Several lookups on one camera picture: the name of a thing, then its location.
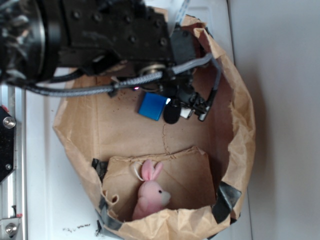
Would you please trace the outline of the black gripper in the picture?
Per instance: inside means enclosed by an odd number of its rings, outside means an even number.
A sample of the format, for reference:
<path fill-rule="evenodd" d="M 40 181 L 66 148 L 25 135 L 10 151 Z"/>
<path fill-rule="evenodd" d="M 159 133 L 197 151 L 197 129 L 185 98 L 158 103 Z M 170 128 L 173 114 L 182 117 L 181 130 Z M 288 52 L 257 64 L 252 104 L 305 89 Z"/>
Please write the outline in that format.
<path fill-rule="evenodd" d="M 209 81 L 208 97 L 204 98 L 196 91 L 193 85 L 193 73 L 191 70 L 184 71 L 177 75 L 165 71 L 162 82 L 146 83 L 140 85 L 145 93 L 153 93 L 168 98 L 161 117 L 168 124 L 175 124 L 183 117 L 189 119 L 191 115 L 198 116 L 203 122 L 213 105 L 215 99 L 215 77 Z"/>

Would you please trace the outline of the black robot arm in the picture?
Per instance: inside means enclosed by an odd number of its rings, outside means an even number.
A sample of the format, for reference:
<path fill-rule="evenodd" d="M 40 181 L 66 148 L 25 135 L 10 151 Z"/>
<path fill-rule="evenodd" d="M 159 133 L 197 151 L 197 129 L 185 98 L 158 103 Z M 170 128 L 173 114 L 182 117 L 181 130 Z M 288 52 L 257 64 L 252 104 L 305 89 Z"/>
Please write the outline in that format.
<path fill-rule="evenodd" d="M 200 121 L 212 107 L 195 91 L 192 71 L 213 62 L 196 57 L 193 37 L 142 0 L 3 0 L 0 81 L 52 97 L 141 88 L 170 99 L 164 119 L 183 109 Z"/>

